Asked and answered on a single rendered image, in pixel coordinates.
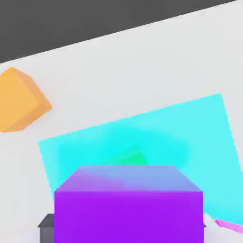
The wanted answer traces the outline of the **large orange box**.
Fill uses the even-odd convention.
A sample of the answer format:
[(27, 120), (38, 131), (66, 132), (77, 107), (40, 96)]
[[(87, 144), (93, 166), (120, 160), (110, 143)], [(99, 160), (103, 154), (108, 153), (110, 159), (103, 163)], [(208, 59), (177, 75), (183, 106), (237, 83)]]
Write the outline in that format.
[(0, 132), (21, 131), (51, 109), (29, 75), (13, 67), (0, 74)]

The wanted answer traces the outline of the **small pink cube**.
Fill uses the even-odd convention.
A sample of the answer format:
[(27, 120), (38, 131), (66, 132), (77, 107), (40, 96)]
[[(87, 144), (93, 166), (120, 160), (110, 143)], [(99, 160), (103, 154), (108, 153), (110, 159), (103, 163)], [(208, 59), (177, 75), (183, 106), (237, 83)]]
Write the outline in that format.
[(217, 225), (219, 227), (223, 227), (223, 228), (226, 228), (226, 229), (229, 229), (229, 230), (243, 234), (243, 225), (234, 224), (234, 223), (231, 223), (231, 222), (218, 220), (218, 219), (215, 219), (215, 222), (217, 223)]

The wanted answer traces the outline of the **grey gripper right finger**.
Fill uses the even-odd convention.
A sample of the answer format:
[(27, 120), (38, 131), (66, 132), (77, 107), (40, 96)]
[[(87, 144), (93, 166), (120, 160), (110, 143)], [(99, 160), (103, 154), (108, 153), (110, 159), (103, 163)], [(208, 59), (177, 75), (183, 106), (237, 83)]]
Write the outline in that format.
[(204, 243), (226, 243), (223, 228), (208, 215), (203, 214), (204, 222)]

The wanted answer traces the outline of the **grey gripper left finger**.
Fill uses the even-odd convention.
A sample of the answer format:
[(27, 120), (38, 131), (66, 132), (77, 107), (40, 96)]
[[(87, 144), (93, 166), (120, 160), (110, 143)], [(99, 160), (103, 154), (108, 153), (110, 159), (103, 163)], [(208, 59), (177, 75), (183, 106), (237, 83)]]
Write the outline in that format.
[(40, 243), (54, 243), (54, 214), (47, 214), (38, 228)]

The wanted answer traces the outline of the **small purple cube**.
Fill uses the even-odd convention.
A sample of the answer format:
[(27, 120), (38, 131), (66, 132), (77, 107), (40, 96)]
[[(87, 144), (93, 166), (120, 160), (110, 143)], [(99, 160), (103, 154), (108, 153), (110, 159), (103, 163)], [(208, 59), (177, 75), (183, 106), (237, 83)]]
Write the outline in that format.
[(203, 191), (174, 166), (81, 166), (55, 190), (54, 243), (204, 243)]

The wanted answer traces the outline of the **large cyan box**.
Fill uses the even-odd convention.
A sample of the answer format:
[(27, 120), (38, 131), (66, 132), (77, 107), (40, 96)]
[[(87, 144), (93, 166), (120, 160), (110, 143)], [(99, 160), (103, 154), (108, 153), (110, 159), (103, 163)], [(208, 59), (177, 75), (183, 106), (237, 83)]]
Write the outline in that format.
[(41, 140), (54, 191), (80, 165), (115, 164), (139, 151), (149, 165), (173, 165), (204, 193), (204, 212), (243, 225), (243, 172), (220, 94)]

